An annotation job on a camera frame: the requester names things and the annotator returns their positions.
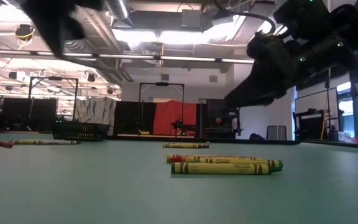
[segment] metal frame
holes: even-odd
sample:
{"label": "metal frame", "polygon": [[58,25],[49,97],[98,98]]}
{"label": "metal frame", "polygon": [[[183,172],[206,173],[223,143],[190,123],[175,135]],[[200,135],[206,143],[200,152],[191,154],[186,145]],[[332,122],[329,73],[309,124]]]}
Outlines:
{"label": "metal frame", "polygon": [[[341,122],[340,122],[340,120],[339,120],[339,99],[338,99],[338,90],[336,89],[336,87],[333,87],[333,88],[325,88],[325,90],[321,90],[321,91],[317,91],[317,92],[315,92],[315,93],[310,93],[310,94],[308,94],[308,95],[305,95],[305,96],[301,96],[301,97],[298,97],[298,98],[296,98],[295,99],[295,113],[296,113],[296,101],[298,100],[298,99],[302,99],[302,98],[304,98],[304,97],[308,97],[308,96],[311,96],[311,95],[315,95],[315,94],[318,94],[318,93],[323,93],[323,92],[326,92],[327,94],[328,94],[328,92],[330,91],[330,90],[332,90],[332,89],[335,89],[335,91],[336,91],[336,109],[337,109],[337,111],[336,111],[336,114],[337,114],[337,122],[338,122],[338,130],[336,130],[336,131],[340,131],[341,130]],[[328,116],[328,121],[329,121],[329,130],[331,131],[331,120],[332,120],[332,118],[331,118],[331,107],[330,107],[330,105],[329,105],[329,99],[328,99],[328,102],[327,102],[327,104],[328,104],[328,111],[329,111],[329,116]]]}
{"label": "metal frame", "polygon": [[78,92],[78,79],[77,78],[63,78],[63,77],[30,77],[30,85],[29,85],[29,99],[31,99],[31,91],[33,87],[36,87],[38,82],[33,86],[32,81],[34,79],[38,79],[42,81],[44,79],[48,79],[50,81],[62,81],[62,80],[74,80],[75,81],[75,92],[74,92],[74,108],[73,108],[73,121],[75,120],[75,108],[77,104],[77,92]]}
{"label": "metal frame", "polygon": [[141,98],[142,98],[142,85],[155,85],[155,86],[170,86],[170,85],[178,85],[182,87],[182,93],[181,93],[181,120],[183,120],[183,111],[185,109],[185,84],[182,83],[165,83],[165,82],[156,82],[156,83],[139,83],[139,104],[138,104],[138,117],[139,122],[143,122],[143,111],[142,105],[140,104]]}
{"label": "metal frame", "polygon": [[[46,58],[55,59],[52,52],[39,52],[34,50],[0,50],[0,57],[14,58]],[[132,54],[90,54],[90,53],[63,53],[64,60],[73,60],[73,58],[115,58],[115,59],[132,59],[132,60],[170,60],[185,62],[217,62],[217,63],[238,63],[249,64],[254,63],[254,59],[238,59],[238,58],[213,58],[213,57],[184,57],[169,55],[132,55]]]}

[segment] crayon wrapper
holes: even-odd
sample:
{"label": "crayon wrapper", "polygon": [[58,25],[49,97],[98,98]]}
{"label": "crayon wrapper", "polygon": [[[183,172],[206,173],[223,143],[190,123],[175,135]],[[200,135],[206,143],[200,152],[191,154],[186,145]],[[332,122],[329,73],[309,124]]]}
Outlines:
{"label": "crayon wrapper", "polygon": [[207,164],[175,162],[171,164],[172,174],[243,174],[267,175],[267,164]]}
{"label": "crayon wrapper", "polygon": [[282,168],[283,162],[273,159],[246,159],[246,158],[201,158],[190,160],[186,158],[186,162],[212,163],[212,164],[266,164],[272,167]]}
{"label": "crayon wrapper", "polygon": [[253,159],[263,159],[261,157],[252,157],[252,156],[213,156],[213,155],[178,155],[178,154],[169,154],[167,155],[167,162],[186,162],[186,157],[193,156],[201,158],[215,158],[215,157],[224,157],[224,158],[253,158]]}
{"label": "crayon wrapper", "polygon": [[209,148],[207,143],[181,143],[181,142],[168,142],[163,145],[165,148],[184,148],[184,149],[201,149]]}
{"label": "crayon wrapper", "polygon": [[24,139],[12,140],[14,144],[76,144],[77,141]]}

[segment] cable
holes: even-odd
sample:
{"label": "cable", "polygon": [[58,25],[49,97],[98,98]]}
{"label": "cable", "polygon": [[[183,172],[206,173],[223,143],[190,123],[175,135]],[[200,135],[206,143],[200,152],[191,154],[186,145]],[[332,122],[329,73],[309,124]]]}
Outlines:
{"label": "cable", "polygon": [[[26,44],[26,45],[20,45],[20,44],[19,44],[20,47],[18,48],[18,50],[21,50],[23,47],[25,47],[25,46],[27,46],[27,45],[29,45],[29,44]],[[0,73],[3,72],[3,71],[5,71],[5,68],[7,67],[7,65],[9,65],[9,63],[11,62],[12,59],[13,59],[13,58],[9,59],[9,61],[6,62],[6,64],[0,69]]]}
{"label": "cable", "polygon": [[9,61],[6,62],[6,64],[0,69],[0,73],[5,70],[5,68],[7,67],[7,65],[9,65],[9,63],[11,62],[12,59],[13,58],[9,59]]}
{"label": "cable", "polygon": [[191,5],[188,4],[187,2],[181,2],[181,3],[179,4],[179,6],[178,6],[177,12],[179,12],[180,6],[181,6],[182,4],[186,4],[186,5],[188,5],[188,6],[191,8],[191,10],[194,10],[194,9],[193,9],[193,6],[191,6]]}
{"label": "cable", "polygon": [[226,12],[232,14],[232,15],[239,15],[239,16],[249,16],[249,17],[254,17],[254,18],[257,18],[257,19],[262,19],[264,21],[267,21],[268,23],[270,23],[270,25],[272,26],[270,28],[270,31],[269,33],[267,34],[273,34],[274,31],[276,30],[276,25],[275,23],[273,22],[273,20],[271,20],[270,18],[266,17],[266,16],[261,16],[261,15],[258,15],[258,14],[254,14],[254,13],[249,13],[249,12],[234,12],[234,11],[230,11],[230,10],[227,10],[225,8],[223,8],[222,6],[220,6],[218,4],[218,0],[214,0],[214,4],[215,6],[220,9],[220,10],[225,10]]}
{"label": "cable", "polygon": [[214,43],[200,43],[203,45],[212,45],[218,47],[247,47],[248,44],[214,44]]}

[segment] black basket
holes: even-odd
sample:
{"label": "black basket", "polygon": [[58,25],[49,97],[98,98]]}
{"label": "black basket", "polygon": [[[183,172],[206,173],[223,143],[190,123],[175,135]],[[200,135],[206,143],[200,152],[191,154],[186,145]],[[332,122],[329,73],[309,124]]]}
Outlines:
{"label": "black basket", "polygon": [[70,141],[102,141],[106,138],[109,129],[109,124],[57,121],[53,124],[52,133],[54,139]]}

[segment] table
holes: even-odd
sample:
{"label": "table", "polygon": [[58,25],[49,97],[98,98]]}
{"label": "table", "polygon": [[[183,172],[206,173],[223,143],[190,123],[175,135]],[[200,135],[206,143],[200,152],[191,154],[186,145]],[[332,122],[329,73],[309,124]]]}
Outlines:
{"label": "table", "polygon": [[[1,140],[52,138],[0,134]],[[166,154],[282,159],[270,176],[171,175]],[[0,224],[358,223],[358,149],[162,142],[0,147]]]}

